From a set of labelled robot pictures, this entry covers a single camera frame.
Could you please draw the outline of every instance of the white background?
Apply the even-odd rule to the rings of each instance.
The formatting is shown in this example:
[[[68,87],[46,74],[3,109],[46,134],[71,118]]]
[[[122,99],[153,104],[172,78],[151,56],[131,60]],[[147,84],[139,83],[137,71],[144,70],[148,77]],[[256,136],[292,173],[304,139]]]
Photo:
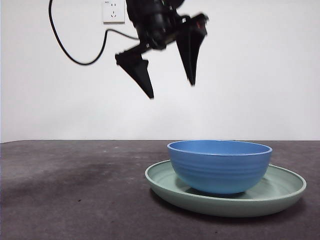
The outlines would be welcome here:
[[[206,13],[196,87],[176,44],[153,51],[155,99],[116,65],[137,42],[110,33],[91,66],[71,62],[48,17],[49,0],[1,1],[1,142],[16,140],[320,140],[320,1],[185,0]],[[105,28],[101,0],[54,0],[72,56],[93,59]],[[125,25],[111,26],[127,34]]]

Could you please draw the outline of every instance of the power cord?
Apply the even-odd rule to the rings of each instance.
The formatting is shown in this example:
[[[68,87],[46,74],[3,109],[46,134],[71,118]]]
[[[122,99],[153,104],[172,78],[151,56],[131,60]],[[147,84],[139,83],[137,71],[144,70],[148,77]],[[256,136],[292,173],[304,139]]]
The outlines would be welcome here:
[[[108,31],[110,31],[110,32],[115,32],[115,33],[120,34],[120,35],[122,35],[122,36],[125,36],[125,37],[127,37],[127,38],[129,38],[129,39],[139,40],[139,38],[137,38],[137,37],[129,36],[129,35],[123,33],[123,32],[120,32],[120,31],[117,31],[117,30],[115,30],[115,29],[109,28],[109,29],[105,30],[102,48],[101,48],[98,56],[97,56],[94,60],[92,60],[92,61],[90,61],[90,62],[80,62],[80,61],[77,61],[77,60],[75,60],[72,56],[70,56],[70,54],[69,54],[69,53],[67,52],[67,50],[64,48],[63,44],[61,43],[61,41],[60,41],[60,39],[59,39],[59,36],[58,36],[58,34],[57,34],[57,31],[56,31],[56,28],[55,28],[55,25],[54,25],[54,21],[53,21],[53,19],[52,19],[52,10],[51,10],[51,8],[52,8],[52,2],[53,2],[53,0],[50,0],[50,2],[49,2],[49,19],[50,19],[50,23],[51,23],[51,27],[52,27],[53,33],[54,33],[55,38],[56,38],[56,40],[58,41],[61,49],[63,50],[63,52],[67,55],[67,57],[68,57],[69,59],[71,59],[71,60],[72,60],[73,62],[75,62],[76,64],[79,64],[79,65],[82,65],[82,66],[91,65],[91,64],[95,63],[95,62],[101,57],[102,53],[103,53],[104,50],[105,50],[105,46],[106,46],[106,42],[107,42]]]

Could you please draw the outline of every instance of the table surface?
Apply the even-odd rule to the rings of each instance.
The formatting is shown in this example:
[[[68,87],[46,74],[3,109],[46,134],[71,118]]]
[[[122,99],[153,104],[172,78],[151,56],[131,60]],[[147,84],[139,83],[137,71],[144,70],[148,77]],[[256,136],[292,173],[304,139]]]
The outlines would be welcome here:
[[[2,240],[320,239],[320,141],[255,141],[307,181],[300,201],[263,217],[190,212],[159,198],[145,169],[172,141],[1,144]]]

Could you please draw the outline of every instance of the electrical outlet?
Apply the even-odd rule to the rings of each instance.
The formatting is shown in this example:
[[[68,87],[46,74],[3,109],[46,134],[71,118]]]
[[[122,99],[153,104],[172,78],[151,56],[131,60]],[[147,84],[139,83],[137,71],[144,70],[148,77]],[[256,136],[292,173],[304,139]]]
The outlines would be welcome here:
[[[102,3],[103,23],[124,24],[125,11],[125,0],[104,0]]]

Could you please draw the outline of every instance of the green plate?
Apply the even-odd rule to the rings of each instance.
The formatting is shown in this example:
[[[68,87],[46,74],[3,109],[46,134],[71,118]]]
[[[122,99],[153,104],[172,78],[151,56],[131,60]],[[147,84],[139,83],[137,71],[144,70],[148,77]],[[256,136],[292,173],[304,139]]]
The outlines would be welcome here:
[[[249,190],[232,195],[197,191],[176,175],[170,160],[145,171],[152,190],[165,201],[193,212],[221,217],[257,217],[278,213],[295,204],[306,189],[298,174],[269,165],[261,181]]]

